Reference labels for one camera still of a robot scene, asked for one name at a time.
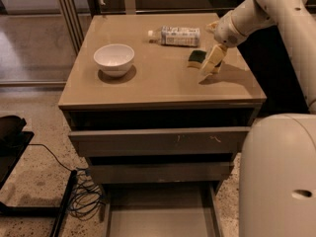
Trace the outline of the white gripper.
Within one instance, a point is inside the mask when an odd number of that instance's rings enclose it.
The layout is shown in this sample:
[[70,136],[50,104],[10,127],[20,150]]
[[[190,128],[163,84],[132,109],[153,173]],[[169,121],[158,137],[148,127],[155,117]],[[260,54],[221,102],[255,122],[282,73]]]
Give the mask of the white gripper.
[[227,54],[227,47],[236,47],[247,39],[234,25],[233,11],[229,11],[218,21],[207,24],[205,30],[210,34],[214,34],[215,40],[219,43],[206,53],[199,71],[201,76],[217,74],[221,62]]

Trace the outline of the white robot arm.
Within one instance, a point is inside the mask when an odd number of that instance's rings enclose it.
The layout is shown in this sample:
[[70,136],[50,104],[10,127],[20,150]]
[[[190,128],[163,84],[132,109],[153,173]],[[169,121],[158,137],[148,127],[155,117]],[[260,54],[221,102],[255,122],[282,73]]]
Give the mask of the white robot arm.
[[316,22],[307,0],[245,0],[208,25],[216,43],[200,74],[221,65],[228,48],[274,26],[283,49],[246,59],[278,105],[288,110],[256,122],[242,148],[239,237],[316,237]]

